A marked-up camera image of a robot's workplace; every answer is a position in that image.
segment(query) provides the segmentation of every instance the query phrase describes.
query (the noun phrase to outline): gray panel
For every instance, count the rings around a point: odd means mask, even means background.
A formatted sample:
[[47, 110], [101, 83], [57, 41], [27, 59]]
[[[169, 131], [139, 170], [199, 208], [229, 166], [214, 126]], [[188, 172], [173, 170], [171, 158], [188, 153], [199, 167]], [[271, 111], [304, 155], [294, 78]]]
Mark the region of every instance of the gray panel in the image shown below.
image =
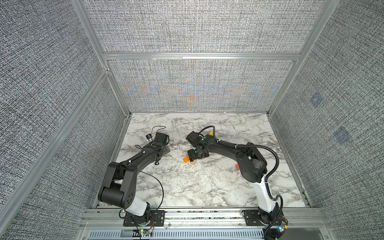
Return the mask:
[[96, 198], [124, 118], [105, 80], [1, 239], [75, 237], [84, 210]]
[[110, 60], [132, 111], [267, 111], [288, 60]]
[[300, 52], [326, 0], [84, 0], [105, 51]]
[[342, 0], [272, 119], [340, 240], [382, 239], [384, 2]]
[[70, 1], [2, 1], [0, 207], [97, 78]]

